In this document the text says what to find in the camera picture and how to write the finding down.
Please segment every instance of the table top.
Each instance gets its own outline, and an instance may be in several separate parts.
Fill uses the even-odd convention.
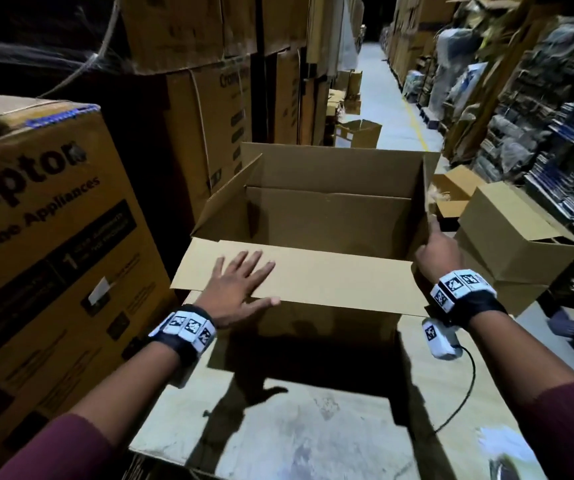
[[[184,387],[164,389],[130,449],[228,480],[489,478],[478,428],[518,427],[473,341],[458,333],[473,393],[435,437],[465,397],[470,360],[435,359],[418,317],[398,332],[395,346],[351,351],[219,337]]]

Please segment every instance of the warehouse aisle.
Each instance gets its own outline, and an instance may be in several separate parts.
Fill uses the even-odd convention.
[[[442,135],[427,129],[415,104],[407,104],[398,89],[378,43],[365,43],[358,56],[362,70],[360,115],[345,120],[370,120],[382,125],[378,148],[386,150],[429,150],[439,152]]]

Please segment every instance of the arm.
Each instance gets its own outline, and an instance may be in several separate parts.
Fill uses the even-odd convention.
[[[416,259],[432,284],[463,268],[458,243],[435,219]],[[547,476],[574,479],[574,370],[504,313],[477,314],[466,330]]]
[[[252,273],[262,253],[254,253],[249,260],[247,255],[240,253],[224,273],[224,258],[219,258],[210,282],[195,302],[218,328],[280,303],[277,298],[245,303],[274,268],[269,262]],[[0,469],[0,480],[94,478],[180,365],[171,347],[148,344],[9,460]]]

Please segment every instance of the floor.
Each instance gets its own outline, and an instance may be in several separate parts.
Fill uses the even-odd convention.
[[[364,119],[380,123],[380,149],[439,152],[442,135],[427,129],[416,105],[403,100],[385,58],[378,43],[363,45],[357,68],[362,70],[361,114],[346,115],[344,120]],[[441,158],[437,171],[444,171],[448,165],[448,161]],[[526,309],[517,322],[574,369],[574,348],[549,330],[547,317],[537,303]]]

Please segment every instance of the maroon sleeve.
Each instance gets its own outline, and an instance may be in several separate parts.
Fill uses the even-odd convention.
[[[89,421],[65,414],[49,423],[0,469],[0,480],[88,480],[114,449]]]
[[[520,428],[550,480],[574,480],[574,384],[542,393],[524,408]]]

